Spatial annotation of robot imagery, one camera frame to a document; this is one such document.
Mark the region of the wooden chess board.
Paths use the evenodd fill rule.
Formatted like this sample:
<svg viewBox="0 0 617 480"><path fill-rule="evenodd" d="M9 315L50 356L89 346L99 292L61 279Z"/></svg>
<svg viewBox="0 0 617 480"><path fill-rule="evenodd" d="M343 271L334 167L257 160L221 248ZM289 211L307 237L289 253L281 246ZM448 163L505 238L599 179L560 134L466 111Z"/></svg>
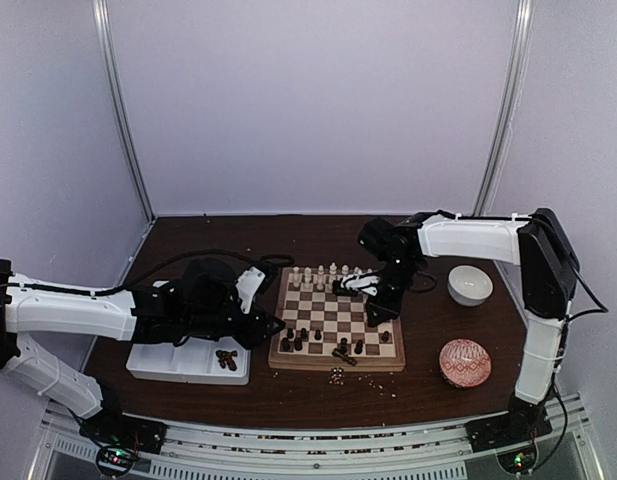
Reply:
<svg viewBox="0 0 617 480"><path fill-rule="evenodd" d="M406 355L401 323L398 319L370 327L367 323L365 298L338 297L331 292L313 292L295 289L289 283L290 268L281 274L276 305L276 316L286 322L286 329L276 334L270 343L268 364L271 368L295 371L328 371L349 367L362 373L401 372L406 367ZM295 330L290 340L291 350L284 352L281 341L288 328ZM306 328L309 339L303 340L303 349L294 350L294 339ZM321 341L314 340L314 332L320 329ZM393 334L390 344L381 342L384 331ZM358 361L350 366L334 357L331 352L339 349L342 338L348 339L347 354ZM364 354L353 352L358 340L364 341Z"/></svg>

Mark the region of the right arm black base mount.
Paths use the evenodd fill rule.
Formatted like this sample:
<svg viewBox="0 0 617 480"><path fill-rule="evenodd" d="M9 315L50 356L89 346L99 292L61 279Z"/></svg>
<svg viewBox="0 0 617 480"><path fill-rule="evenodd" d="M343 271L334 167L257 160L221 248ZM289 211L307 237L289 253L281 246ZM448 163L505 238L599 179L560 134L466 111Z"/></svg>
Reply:
<svg viewBox="0 0 617 480"><path fill-rule="evenodd" d="M465 429L474 453L530 442L553 431L547 418L540 418L535 424L529 425L509 413L469 421Z"/></svg>

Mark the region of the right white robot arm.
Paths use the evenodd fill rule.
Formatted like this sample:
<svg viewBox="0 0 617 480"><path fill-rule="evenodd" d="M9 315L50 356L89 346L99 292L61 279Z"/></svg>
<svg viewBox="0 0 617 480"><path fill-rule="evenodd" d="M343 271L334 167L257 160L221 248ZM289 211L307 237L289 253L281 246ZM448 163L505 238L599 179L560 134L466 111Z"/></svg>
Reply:
<svg viewBox="0 0 617 480"><path fill-rule="evenodd" d="M511 298L525 327L520 370L511 394L515 407L501 419L507 440L523 440L539 424L535 407L548 396L564 356L566 322L576 293L580 262L557 214L539 208L529 214L470 216L444 210L415 213L400 222L376 217L365 223L358 244L381 268L349 276L345 285L367 295L370 320L382 323L401 313L403 296L430 259L453 258L482 272L492 284L490 298L512 291L503 265L515 267L521 296Z"/></svg>

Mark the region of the white plastic divided tray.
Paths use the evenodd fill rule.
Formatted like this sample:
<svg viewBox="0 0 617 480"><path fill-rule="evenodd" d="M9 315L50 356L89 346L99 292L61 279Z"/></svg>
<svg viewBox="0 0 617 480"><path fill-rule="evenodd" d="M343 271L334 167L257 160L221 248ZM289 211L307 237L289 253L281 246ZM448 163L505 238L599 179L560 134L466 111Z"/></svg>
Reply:
<svg viewBox="0 0 617 480"><path fill-rule="evenodd" d="M236 351L236 369L220 366L216 352ZM234 339L224 337L217 342L191 338L183 346L170 343L135 344L126 369L141 380L190 383L201 385L247 385L250 378L251 352Z"/></svg>

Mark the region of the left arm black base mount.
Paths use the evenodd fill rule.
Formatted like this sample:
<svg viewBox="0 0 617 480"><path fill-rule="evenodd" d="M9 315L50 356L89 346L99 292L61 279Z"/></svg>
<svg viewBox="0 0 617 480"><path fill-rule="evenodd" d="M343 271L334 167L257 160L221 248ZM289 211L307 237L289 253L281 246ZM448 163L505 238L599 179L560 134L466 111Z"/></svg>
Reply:
<svg viewBox="0 0 617 480"><path fill-rule="evenodd" d="M103 446L127 449L133 453L159 454L167 426L158 421L131 416L78 418L80 434Z"/></svg>

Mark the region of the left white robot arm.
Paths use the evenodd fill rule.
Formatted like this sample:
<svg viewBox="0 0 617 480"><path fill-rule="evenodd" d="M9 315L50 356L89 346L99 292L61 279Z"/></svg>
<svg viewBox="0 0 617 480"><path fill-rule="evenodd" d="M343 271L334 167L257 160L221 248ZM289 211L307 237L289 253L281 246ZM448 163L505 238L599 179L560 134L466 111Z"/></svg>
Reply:
<svg viewBox="0 0 617 480"><path fill-rule="evenodd" d="M87 334L132 344L170 343L190 338L233 338L252 350L286 324L256 304L277 275L265 261L236 273L227 263L195 259L165 284L119 286L109 290L45 284L16 274L0 259L0 371L13 374L69 409L111 444L132 433L116 394L39 346L38 331Z"/></svg>

